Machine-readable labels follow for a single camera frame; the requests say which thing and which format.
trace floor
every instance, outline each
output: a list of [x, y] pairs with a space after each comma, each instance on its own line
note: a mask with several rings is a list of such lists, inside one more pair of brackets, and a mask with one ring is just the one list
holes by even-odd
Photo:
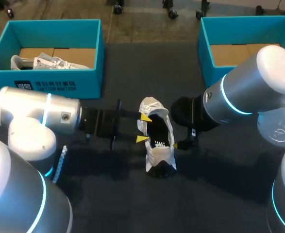
[[[199, 21], [195, 11], [199, 0], [175, 0], [179, 17], [168, 18], [161, 0], [125, 0], [124, 12], [114, 15], [110, 0], [10, 0], [14, 20], [92, 19], [102, 20], [105, 42], [165, 42], [195, 41]], [[212, 3], [209, 16], [254, 15], [255, 9]], [[0, 35], [8, 21], [0, 11]]]

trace glowing blue ring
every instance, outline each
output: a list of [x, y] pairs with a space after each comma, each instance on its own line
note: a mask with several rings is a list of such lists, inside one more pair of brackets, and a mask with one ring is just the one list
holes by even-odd
[[285, 222], [283, 221], [282, 217], [280, 217], [280, 215], [279, 215], [279, 213], [278, 213], [278, 211], [277, 211], [277, 209], [276, 209], [275, 202], [274, 202], [274, 184], [275, 184], [275, 181], [274, 181], [274, 183], [273, 183], [273, 188], [272, 188], [272, 201], [273, 201], [274, 209], [275, 209], [275, 212], [276, 212], [278, 218], [280, 219], [280, 221], [281, 221], [281, 222], [283, 223], [283, 225], [285, 226]]
[[37, 216], [33, 222], [33, 224], [31, 225], [31, 227], [29, 228], [29, 230], [27, 231], [27, 233], [32, 233], [32, 231], [35, 229], [35, 227], [37, 226], [37, 223], [39, 222], [43, 210], [44, 210], [44, 206], [45, 206], [45, 201], [46, 201], [46, 184], [45, 184], [45, 180], [44, 177], [41, 175], [41, 173], [39, 172], [40, 177], [42, 179], [42, 183], [43, 183], [43, 198], [42, 198], [42, 203], [41, 203], [41, 207], [39, 209], [39, 212], [37, 213]]
[[50, 169], [44, 176], [45, 176], [45, 177], [49, 176], [52, 171], [53, 171], [53, 167], [51, 167], [51, 169]]
[[228, 105], [233, 108], [233, 110], [235, 110], [236, 112], [240, 113], [240, 114], [244, 114], [244, 115], [250, 115], [252, 113], [245, 113], [245, 112], [242, 112], [240, 110], [238, 110], [237, 108], [234, 107], [234, 105], [231, 104], [231, 102], [228, 100], [228, 98], [226, 97], [225, 93], [224, 93], [224, 88], [223, 88], [223, 81], [224, 81], [224, 78], [225, 78], [226, 75], [223, 76], [222, 78], [222, 81], [221, 81], [221, 92], [222, 92], [222, 95], [225, 99], [225, 101], [228, 103]]
[[49, 111], [50, 108], [50, 98], [51, 98], [51, 93], [47, 94], [47, 98], [46, 98], [46, 106], [44, 109], [44, 113], [43, 113], [43, 119], [42, 119], [42, 125], [46, 125], [46, 120], [47, 120], [47, 113]]

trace caster wheel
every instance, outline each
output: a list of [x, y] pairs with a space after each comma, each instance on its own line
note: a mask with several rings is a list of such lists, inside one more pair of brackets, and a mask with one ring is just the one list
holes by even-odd
[[171, 19], [176, 19], [179, 15], [177, 14], [177, 11], [174, 9], [169, 9], [168, 10], [168, 17]]
[[262, 16], [264, 14], [265, 10], [263, 9], [262, 6], [257, 6], [255, 8], [255, 15], [256, 16]]
[[4, 4], [2, 2], [0, 2], [0, 10], [4, 9]]
[[7, 8], [7, 9], [5, 9], [5, 11], [6, 11], [7, 16], [9, 18], [14, 18], [14, 12], [13, 12], [13, 10], [11, 8]]
[[196, 16], [197, 20], [200, 20], [202, 18], [202, 16], [203, 16], [203, 12], [202, 11], [197, 11], [195, 16]]
[[120, 15], [123, 12], [123, 8], [117, 3], [114, 5], [114, 14]]

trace screw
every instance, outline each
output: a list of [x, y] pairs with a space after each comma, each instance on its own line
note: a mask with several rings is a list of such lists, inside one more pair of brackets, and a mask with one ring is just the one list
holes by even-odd
[[70, 116], [68, 114], [63, 114], [63, 120], [69, 120]]

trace white cable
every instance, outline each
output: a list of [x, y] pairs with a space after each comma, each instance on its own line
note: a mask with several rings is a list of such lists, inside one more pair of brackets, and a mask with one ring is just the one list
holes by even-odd
[[53, 183], [56, 183], [58, 178], [59, 178], [59, 176], [60, 176], [61, 168], [63, 166], [63, 162], [64, 162], [64, 159], [65, 159], [67, 151], [68, 151], [67, 146], [64, 145], [63, 150], [61, 151], [61, 155], [60, 155], [60, 158], [59, 158], [59, 162], [58, 162], [58, 166], [57, 166], [57, 169], [56, 169], [56, 173], [55, 173], [53, 181], [52, 181]]

